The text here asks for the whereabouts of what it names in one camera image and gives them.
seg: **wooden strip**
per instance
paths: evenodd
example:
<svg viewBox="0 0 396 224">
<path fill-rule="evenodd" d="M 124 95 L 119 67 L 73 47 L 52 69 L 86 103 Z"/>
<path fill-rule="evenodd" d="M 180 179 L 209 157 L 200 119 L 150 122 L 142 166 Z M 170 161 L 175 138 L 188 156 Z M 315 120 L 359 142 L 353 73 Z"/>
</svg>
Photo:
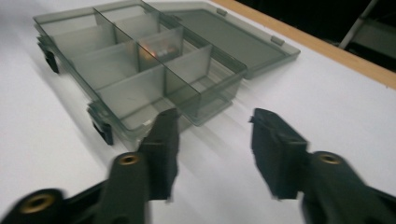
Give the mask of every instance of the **wooden strip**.
<svg viewBox="0 0 396 224">
<path fill-rule="evenodd" d="M 234 0 L 212 1 L 396 90 L 396 73 L 384 67 L 330 45 L 312 35 L 304 33 L 282 21 L 278 21 Z"/>
</svg>

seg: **plastic organizer box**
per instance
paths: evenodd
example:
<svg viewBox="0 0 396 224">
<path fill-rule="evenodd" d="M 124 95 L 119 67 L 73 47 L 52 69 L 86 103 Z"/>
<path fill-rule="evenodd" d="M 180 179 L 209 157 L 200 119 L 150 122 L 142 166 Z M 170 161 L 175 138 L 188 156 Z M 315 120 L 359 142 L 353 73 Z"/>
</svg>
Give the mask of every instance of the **plastic organizer box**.
<svg viewBox="0 0 396 224">
<path fill-rule="evenodd" d="M 166 14 L 134 0 L 37 16 L 35 27 L 51 68 L 58 72 L 56 56 L 91 97 L 88 112 L 96 130 L 108 144 L 114 132 L 134 150 L 162 111 L 177 108 L 182 128 L 202 125 L 232 103 L 243 77 L 252 78 L 268 65 L 258 68 L 256 60 L 246 67 L 229 54 L 235 51 L 230 45 L 214 44 L 219 34 L 203 38 L 194 22 L 183 22 L 196 12 L 184 8 Z M 220 25 L 239 40 L 255 38 L 253 47 L 264 45 L 260 50 L 276 52 L 275 58 L 287 55 L 285 46 L 276 43 L 274 48 L 274 43 L 230 26 L 221 13 L 207 15 L 215 25 L 220 24 L 216 20 L 226 22 Z"/>
</svg>

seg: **white tabletop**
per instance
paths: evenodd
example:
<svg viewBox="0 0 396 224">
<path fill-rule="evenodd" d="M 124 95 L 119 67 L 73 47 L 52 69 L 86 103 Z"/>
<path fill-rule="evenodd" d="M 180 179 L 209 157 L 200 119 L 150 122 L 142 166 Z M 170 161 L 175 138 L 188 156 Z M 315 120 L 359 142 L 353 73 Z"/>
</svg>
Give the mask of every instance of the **white tabletop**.
<svg viewBox="0 0 396 224">
<path fill-rule="evenodd" d="M 33 16 L 109 0 L 19 0 L 0 6 L 0 218 L 20 197 L 63 189 L 65 197 L 104 180 L 112 159 L 92 127 L 89 98 L 61 67 L 51 72 Z M 172 203 L 151 203 L 152 223 L 304 223 L 298 201 L 273 200 L 255 167 L 249 117 L 276 112 L 310 142 L 349 161 L 365 182 L 396 195 L 396 92 L 283 37 L 295 62 L 243 80 L 233 105 L 180 135 Z"/>
</svg>

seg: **white table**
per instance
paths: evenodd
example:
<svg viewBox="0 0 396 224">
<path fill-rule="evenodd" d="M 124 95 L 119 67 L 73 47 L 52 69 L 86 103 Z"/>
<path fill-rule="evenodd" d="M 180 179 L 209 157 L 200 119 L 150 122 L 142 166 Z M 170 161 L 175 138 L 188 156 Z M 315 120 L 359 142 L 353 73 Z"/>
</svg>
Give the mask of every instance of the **white table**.
<svg viewBox="0 0 396 224">
<path fill-rule="evenodd" d="M 112 159 L 92 127 L 90 101 L 65 72 L 52 73 L 33 16 L 108 0 L 2 1 L 0 6 L 0 217 L 37 189 L 70 197 L 104 180 Z M 251 153 L 249 117 L 272 110 L 310 142 L 346 158 L 366 183 L 396 195 L 396 92 L 283 37 L 297 61 L 244 80 L 233 105 L 180 135 L 172 203 L 151 203 L 152 223 L 304 223 L 299 202 L 272 200 Z"/>
</svg>

